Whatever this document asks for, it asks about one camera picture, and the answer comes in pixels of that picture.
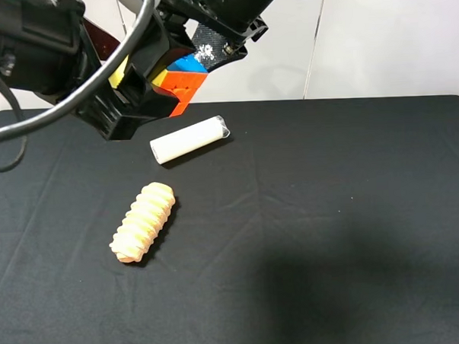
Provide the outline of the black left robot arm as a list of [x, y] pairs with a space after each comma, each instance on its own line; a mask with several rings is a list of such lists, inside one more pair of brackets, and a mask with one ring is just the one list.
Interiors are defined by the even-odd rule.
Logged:
[[0, 142], [66, 115], [127, 140], [173, 112], [177, 96], [154, 79], [194, 47], [160, 0], [138, 2], [132, 30], [116, 40], [85, 17], [82, 0], [0, 0], [0, 91], [16, 116]]

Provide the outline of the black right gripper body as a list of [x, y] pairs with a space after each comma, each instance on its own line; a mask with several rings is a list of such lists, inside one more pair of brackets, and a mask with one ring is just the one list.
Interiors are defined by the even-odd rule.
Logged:
[[161, 0], [159, 8], [193, 19], [231, 43], [258, 40], [268, 30], [262, 13], [274, 0]]

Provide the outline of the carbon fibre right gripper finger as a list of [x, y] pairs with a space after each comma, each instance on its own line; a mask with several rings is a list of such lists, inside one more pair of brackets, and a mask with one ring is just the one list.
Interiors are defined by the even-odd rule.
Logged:
[[234, 48], [223, 35], [203, 23], [198, 24], [192, 37], [192, 43], [195, 47], [194, 58], [208, 72], [242, 60], [248, 55], [244, 46]]

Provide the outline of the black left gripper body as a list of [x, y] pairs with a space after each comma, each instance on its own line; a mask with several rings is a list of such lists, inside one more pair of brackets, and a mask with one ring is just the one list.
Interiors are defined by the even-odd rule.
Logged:
[[127, 140], [150, 123], [130, 108], [109, 78], [133, 53], [174, 62], [194, 50], [188, 18], [159, 8], [161, 0], [119, 0], [136, 21], [122, 41], [86, 17], [83, 0], [1, 1], [5, 97], [15, 113], [6, 137], [26, 137], [66, 115], [105, 139]]

